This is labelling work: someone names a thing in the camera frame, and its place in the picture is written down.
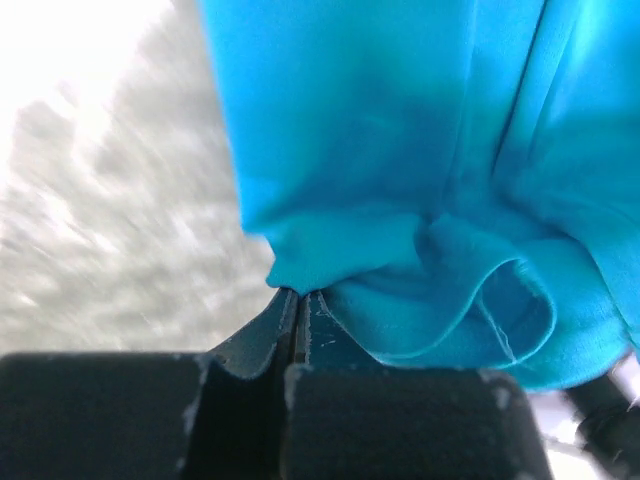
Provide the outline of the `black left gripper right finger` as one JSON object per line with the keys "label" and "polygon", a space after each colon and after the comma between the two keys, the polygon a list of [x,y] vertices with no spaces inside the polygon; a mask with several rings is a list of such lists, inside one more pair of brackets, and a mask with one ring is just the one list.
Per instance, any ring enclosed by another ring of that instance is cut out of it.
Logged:
{"label": "black left gripper right finger", "polygon": [[399,369],[368,355],[313,293],[285,373],[285,479],[548,479],[525,393],[487,369]]}

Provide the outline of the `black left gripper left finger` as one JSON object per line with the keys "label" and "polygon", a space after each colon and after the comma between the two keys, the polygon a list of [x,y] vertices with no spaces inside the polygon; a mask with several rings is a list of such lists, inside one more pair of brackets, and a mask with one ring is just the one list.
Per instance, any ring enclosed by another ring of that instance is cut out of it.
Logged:
{"label": "black left gripper left finger", "polygon": [[271,479],[298,297],[207,352],[1,360],[5,479]]}

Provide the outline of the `teal t-shirt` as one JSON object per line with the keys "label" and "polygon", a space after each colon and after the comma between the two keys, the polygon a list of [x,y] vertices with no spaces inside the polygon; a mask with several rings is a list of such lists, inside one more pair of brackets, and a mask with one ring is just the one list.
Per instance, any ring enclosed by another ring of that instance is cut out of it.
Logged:
{"label": "teal t-shirt", "polygon": [[639,346],[635,1],[204,1],[272,287],[378,361],[531,390]]}

